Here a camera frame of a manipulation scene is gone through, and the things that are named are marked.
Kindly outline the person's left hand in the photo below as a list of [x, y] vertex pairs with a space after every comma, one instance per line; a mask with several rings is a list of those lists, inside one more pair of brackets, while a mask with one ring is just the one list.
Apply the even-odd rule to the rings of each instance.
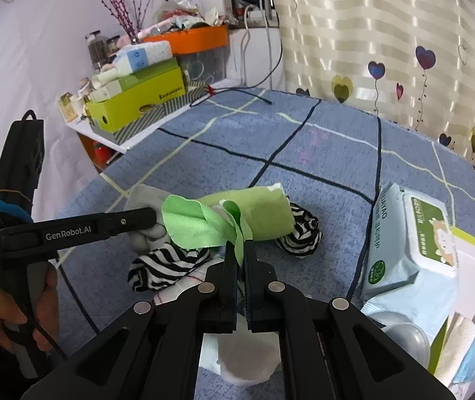
[[[36, 315], [38, 324], [54, 341], [57, 341], [59, 333], [57, 270], [51, 263], [48, 263], [46, 285], [38, 300]], [[10, 340], [2, 328], [4, 322], [24, 324], [27, 318], [11, 296], [0, 289], [0, 346], [13, 352]]]

